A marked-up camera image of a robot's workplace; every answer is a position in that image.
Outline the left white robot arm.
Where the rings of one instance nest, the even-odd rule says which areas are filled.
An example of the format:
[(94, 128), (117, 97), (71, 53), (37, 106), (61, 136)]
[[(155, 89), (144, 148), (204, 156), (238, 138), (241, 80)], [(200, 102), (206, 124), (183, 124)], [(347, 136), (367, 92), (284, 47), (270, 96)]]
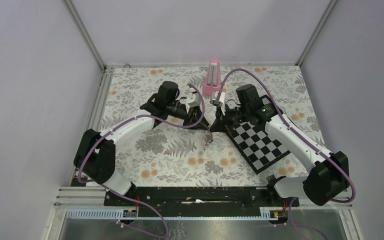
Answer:
[(135, 200), (133, 183), (116, 171), (115, 157), (119, 148), (161, 123), (180, 129), (208, 130), (210, 127), (204, 117), (203, 95), (193, 84), (188, 87), (189, 93), (181, 102), (179, 86), (164, 81), (131, 118), (104, 132), (86, 130), (73, 160), (78, 181), (82, 182), (81, 174), (86, 174), (92, 182), (115, 192), (122, 205), (132, 204)]

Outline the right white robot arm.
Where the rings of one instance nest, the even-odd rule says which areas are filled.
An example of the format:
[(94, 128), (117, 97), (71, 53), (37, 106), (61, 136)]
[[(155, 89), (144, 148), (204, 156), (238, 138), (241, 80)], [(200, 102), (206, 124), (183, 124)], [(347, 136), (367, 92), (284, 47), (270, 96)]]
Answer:
[(302, 177), (271, 177), (266, 193), (271, 205), (296, 197), (323, 206), (351, 186), (343, 152), (333, 153), (305, 135), (267, 95), (259, 96), (254, 85), (243, 85), (236, 94), (240, 104), (234, 108), (227, 106), (223, 92), (212, 94), (216, 112), (210, 131), (227, 134), (256, 173), (288, 154), (307, 171)]

